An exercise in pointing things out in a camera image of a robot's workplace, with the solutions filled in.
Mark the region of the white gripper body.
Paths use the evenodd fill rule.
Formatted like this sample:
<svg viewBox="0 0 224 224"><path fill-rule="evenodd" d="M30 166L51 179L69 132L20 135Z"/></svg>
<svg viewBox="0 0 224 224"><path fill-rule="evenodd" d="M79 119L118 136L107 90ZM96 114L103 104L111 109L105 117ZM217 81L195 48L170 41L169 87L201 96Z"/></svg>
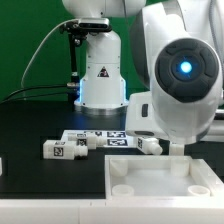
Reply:
<svg viewBox="0 0 224 224"><path fill-rule="evenodd" d="M126 114L125 131L130 136L154 137L170 142L224 142L224 109L208 118L209 107L167 100L158 110L152 94L132 94Z"/></svg>

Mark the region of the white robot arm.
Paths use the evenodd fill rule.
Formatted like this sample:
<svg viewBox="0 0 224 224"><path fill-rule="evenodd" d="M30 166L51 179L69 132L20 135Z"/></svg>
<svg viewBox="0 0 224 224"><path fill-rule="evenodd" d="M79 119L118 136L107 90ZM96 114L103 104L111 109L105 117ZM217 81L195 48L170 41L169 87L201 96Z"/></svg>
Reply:
<svg viewBox="0 0 224 224"><path fill-rule="evenodd" d="M87 34L86 73L74 106L102 114L126 108L125 131L192 144L209 131L222 103L222 0L62 0ZM120 39L112 17L132 16L133 61L146 89L126 95Z"/></svg>

